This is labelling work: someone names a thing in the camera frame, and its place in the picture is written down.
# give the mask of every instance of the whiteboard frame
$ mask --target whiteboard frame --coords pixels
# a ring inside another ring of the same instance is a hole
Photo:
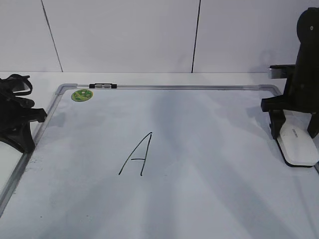
[[[67,90],[76,89],[89,89],[89,85],[78,85],[78,84],[63,84],[60,85],[55,92],[48,111],[47,118],[44,123],[39,124],[38,130],[34,137],[35,146],[39,143],[41,136],[43,135],[48,123],[50,122],[63,94]],[[201,85],[185,85],[185,86],[161,86],[161,85],[117,85],[115,89],[110,88],[94,88],[94,90],[223,90],[223,91],[269,91],[274,96],[281,95],[278,87],[274,85],[251,85],[251,86],[201,86]],[[24,153],[14,171],[12,172],[10,178],[8,179],[3,191],[0,193],[0,218],[4,212],[6,205],[8,204],[12,194],[14,193],[22,174],[25,171],[27,164],[32,156],[32,153]],[[315,165],[316,170],[319,172],[319,164]]]

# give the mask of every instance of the green sticker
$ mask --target green sticker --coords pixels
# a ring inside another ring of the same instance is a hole
[[[71,96],[71,99],[75,102],[84,102],[93,97],[93,92],[90,90],[78,90],[74,92]]]

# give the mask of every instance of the white table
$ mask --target white table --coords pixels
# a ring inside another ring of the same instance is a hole
[[[65,83],[90,84],[114,83],[130,85],[276,85],[282,91],[285,79],[268,79],[265,73],[202,73],[202,74],[156,74],[156,73],[50,73],[50,72],[0,72],[0,78],[10,74],[30,75],[33,92],[29,96],[35,108],[47,109],[57,87]],[[38,123],[31,123],[31,131]],[[14,170],[21,153],[0,142],[0,192]]]

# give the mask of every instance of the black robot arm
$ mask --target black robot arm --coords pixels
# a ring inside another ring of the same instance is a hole
[[[13,74],[0,79],[0,141],[22,153],[32,152],[35,148],[30,122],[44,122],[47,117],[44,109],[31,109],[33,100],[17,97],[31,94],[32,84],[28,78]]]
[[[269,112],[274,139],[286,121],[283,110],[312,114],[308,133],[319,133],[319,8],[309,8],[297,23],[300,48],[295,65],[271,66],[272,78],[287,78],[284,93],[262,99],[263,112]]]

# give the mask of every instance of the black marker writing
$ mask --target black marker writing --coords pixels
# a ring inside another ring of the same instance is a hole
[[[145,166],[145,163],[146,163],[146,158],[148,156],[148,152],[149,152],[149,146],[150,146],[150,142],[151,142],[151,138],[152,138],[152,132],[149,132],[140,142],[139,144],[135,147],[135,149],[132,151],[132,153],[129,155],[129,157],[127,158],[127,160],[125,161],[125,163],[123,164],[120,172],[119,172],[119,175],[121,174],[121,172],[123,171],[123,168],[124,166],[126,165],[126,163],[128,162],[128,160],[130,159],[130,157],[132,156],[132,154],[135,152],[135,150],[140,146],[140,144],[144,141],[144,139],[146,139],[148,136],[150,136],[149,138],[149,142],[148,142],[148,146],[146,148],[146,153],[145,153],[145,158],[132,158],[131,160],[144,160],[144,163],[143,163],[143,166],[142,166],[142,170],[141,170],[141,176],[142,176],[142,173],[143,173],[143,170],[144,170],[144,166]]]

